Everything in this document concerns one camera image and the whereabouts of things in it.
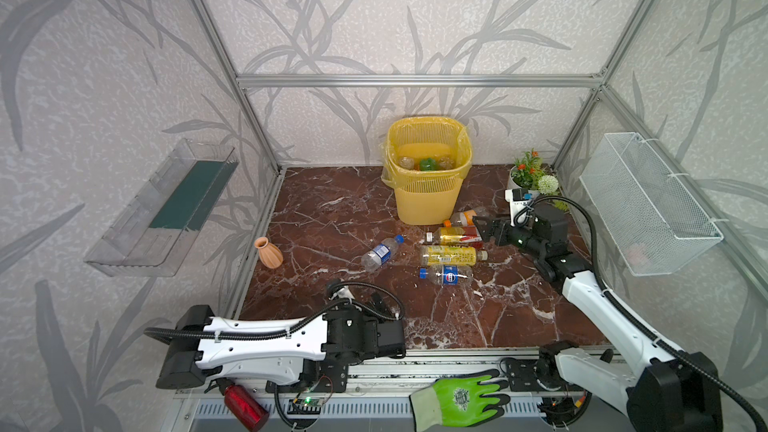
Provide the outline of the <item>Pepsi bottle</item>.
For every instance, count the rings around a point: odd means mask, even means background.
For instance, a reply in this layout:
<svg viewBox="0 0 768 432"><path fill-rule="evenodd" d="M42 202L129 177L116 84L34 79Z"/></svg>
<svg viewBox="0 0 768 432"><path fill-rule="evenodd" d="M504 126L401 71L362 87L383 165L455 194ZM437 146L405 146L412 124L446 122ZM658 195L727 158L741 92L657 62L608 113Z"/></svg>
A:
<svg viewBox="0 0 768 432"><path fill-rule="evenodd" d="M442 287L469 287L473 281L473 273L468 266L432 265L420 267L419 278Z"/></svg>

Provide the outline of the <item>green plastic bottle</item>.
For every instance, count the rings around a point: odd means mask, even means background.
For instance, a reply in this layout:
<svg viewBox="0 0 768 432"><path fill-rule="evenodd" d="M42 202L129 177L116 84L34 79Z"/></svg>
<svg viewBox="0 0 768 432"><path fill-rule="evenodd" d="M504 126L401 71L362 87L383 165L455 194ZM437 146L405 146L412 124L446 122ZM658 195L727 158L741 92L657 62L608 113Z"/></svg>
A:
<svg viewBox="0 0 768 432"><path fill-rule="evenodd" d="M425 158L418 163L419 171L438 171L439 165L434 158Z"/></svg>

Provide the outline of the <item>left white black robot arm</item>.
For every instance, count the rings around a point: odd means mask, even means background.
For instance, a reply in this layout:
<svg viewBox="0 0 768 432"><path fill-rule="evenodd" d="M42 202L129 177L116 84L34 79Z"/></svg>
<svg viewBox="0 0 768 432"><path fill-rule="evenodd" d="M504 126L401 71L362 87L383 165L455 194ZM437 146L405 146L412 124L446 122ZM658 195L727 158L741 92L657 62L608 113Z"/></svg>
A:
<svg viewBox="0 0 768 432"><path fill-rule="evenodd" d="M326 304L297 319L246 321L188 309L172 328L144 335L166 345L156 386L180 390L211 381L264 380L270 392L347 389L349 370L376 358L406 355L404 303L368 282L334 280Z"/></svg>

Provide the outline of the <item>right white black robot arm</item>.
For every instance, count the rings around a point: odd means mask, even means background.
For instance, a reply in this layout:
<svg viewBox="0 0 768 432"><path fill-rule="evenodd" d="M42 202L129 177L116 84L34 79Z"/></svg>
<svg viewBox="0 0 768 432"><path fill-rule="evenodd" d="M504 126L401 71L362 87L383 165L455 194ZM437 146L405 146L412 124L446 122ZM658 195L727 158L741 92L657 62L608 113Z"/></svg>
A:
<svg viewBox="0 0 768 432"><path fill-rule="evenodd" d="M561 342L543 348L545 371L597 396L637 431L721 431L723 396L751 418L756 430L766 430L757 409L719 378L706 355L684 351L614 294L601 277L595 251L584 259L570 250L569 222L555 200L540 195L519 201L511 217L476 216L473 224L483 241L528 254L542 279L601 331L627 367Z"/></svg>

